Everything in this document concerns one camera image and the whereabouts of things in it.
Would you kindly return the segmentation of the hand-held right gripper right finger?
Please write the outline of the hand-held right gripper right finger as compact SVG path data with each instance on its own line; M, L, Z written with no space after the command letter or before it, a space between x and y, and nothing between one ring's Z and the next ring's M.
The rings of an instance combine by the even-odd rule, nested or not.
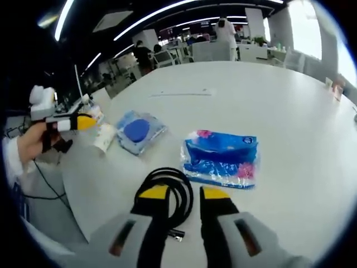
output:
M202 186L200 218L207 267L279 266L277 235L240 212L226 192Z

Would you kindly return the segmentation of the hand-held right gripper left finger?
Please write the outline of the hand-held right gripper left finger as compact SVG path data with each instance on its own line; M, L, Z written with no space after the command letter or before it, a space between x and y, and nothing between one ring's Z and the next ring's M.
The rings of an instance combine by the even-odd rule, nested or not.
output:
M114 267L160 267L168 236L170 190L154 186L134 201L129 214L119 217L109 254Z

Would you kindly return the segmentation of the person's left hand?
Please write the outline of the person's left hand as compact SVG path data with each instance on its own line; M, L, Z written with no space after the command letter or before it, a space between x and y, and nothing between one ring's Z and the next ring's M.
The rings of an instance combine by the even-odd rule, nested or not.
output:
M39 122L32 125L22 136L17 138L18 154L23 165L42 153L42 137L46 130L47 124Z

